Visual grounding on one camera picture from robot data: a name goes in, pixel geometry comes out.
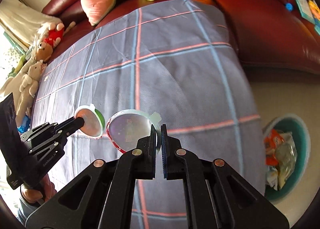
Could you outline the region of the person's left hand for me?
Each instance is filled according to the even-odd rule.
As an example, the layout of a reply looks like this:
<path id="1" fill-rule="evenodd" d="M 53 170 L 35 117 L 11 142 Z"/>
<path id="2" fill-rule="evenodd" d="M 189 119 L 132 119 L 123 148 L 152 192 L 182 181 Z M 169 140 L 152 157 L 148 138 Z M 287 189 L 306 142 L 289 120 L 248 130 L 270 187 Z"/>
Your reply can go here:
<path id="1" fill-rule="evenodd" d="M 50 200 L 56 193 L 55 185 L 50 180 L 48 174 L 44 176 L 39 184 L 39 189 L 28 189 L 26 186 L 21 186 L 21 195 L 26 202 L 29 204 L 39 203 L 41 200 L 47 202 Z"/>

